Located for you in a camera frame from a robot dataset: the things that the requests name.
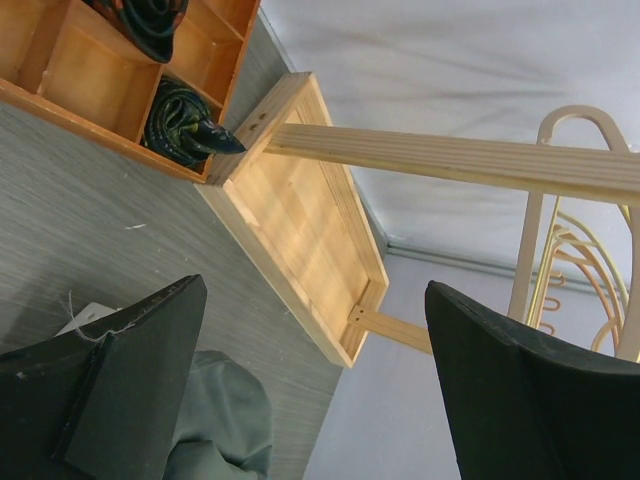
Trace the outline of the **wooden clothes rack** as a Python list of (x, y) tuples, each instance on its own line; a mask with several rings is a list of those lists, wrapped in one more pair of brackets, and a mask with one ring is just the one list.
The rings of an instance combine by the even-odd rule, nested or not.
[(639, 157), (613, 119), (553, 110), (533, 144), (338, 128), (314, 75), (289, 73), (215, 160), (199, 193), (326, 358), (355, 363), (369, 333), (421, 352), (426, 329), (384, 315), (389, 279), (351, 168), (367, 167), (639, 209)]

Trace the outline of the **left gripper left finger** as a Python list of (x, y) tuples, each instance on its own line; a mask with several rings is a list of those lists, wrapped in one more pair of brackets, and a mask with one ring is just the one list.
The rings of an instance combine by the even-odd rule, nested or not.
[(2, 478), (162, 478), (206, 300), (187, 276), (3, 354)]

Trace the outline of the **grey t shirt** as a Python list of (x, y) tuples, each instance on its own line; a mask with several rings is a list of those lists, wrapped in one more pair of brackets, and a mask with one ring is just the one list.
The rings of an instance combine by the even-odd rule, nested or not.
[(268, 479), (272, 406), (261, 382), (220, 351), (198, 351), (163, 477)]

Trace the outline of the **wooden hanger with metal hook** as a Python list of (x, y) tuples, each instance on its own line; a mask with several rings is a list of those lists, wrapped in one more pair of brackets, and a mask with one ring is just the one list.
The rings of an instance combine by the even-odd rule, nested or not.
[(556, 334), (555, 326), (546, 322), (544, 315), (562, 310), (562, 300), (554, 291), (567, 283), (562, 267), (571, 264), (582, 274), (587, 292), (597, 300), (595, 315), (598, 329), (594, 331), (588, 348), (599, 353), (616, 354), (625, 322), (627, 288), (616, 278), (616, 268), (607, 266), (605, 259), (590, 245), (575, 245), (575, 249), (575, 253), (568, 253), (556, 243), (545, 257), (534, 289), (536, 298), (531, 300), (529, 324), (551, 335)]

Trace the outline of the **brown wooden compartment tray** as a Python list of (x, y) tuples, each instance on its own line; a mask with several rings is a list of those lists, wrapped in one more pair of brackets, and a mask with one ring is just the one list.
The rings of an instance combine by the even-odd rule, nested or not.
[(162, 77), (178, 80), (223, 122), (259, 9), (257, 1), (191, 1), (170, 62), (145, 55), (84, 1), (1, 4), (1, 99), (163, 173), (205, 182), (197, 167), (147, 149), (144, 126)]

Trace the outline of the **white plastic basket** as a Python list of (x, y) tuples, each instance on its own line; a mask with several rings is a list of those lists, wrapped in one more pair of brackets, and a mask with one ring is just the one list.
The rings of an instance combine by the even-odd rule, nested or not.
[(57, 333), (57, 336), (75, 330), (77, 327), (82, 328), (87, 324), (109, 316), (117, 311), (119, 311), (119, 308), (111, 308), (96, 302), (91, 302), (76, 314), (73, 319)]

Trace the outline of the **wooden hanger grey shirt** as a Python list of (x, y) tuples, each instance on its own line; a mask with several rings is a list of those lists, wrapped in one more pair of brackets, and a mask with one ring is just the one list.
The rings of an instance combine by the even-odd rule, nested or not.
[[(616, 268), (616, 278), (624, 283), (622, 275), (615, 265), (604, 244), (593, 231), (580, 220), (561, 210), (562, 198), (557, 196), (553, 205), (549, 228), (539, 262), (535, 261), (538, 232), (541, 223), (544, 195), (531, 192), (528, 195), (517, 266), (512, 286), (507, 316), (531, 328), (528, 317), (531, 300), (536, 298), (534, 289), (540, 267), (545, 257), (558, 243), (568, 253), (575, 253), (575, 245), (590, 245), (595, 253), (605, 259), (606, 265)], [(628, 291), (628, 304), (622, 337), (617, 358), (637, 363), (639, 361), (639, 209), (620, 204), (618, 209), (631, 233), (632, 240), (632, 279)]]

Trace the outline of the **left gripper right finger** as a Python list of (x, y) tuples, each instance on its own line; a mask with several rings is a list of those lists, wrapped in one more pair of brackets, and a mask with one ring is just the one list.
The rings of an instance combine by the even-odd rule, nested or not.
[(425, 316), (464, 479), (636, 479), (639, 366), (432, 281)]

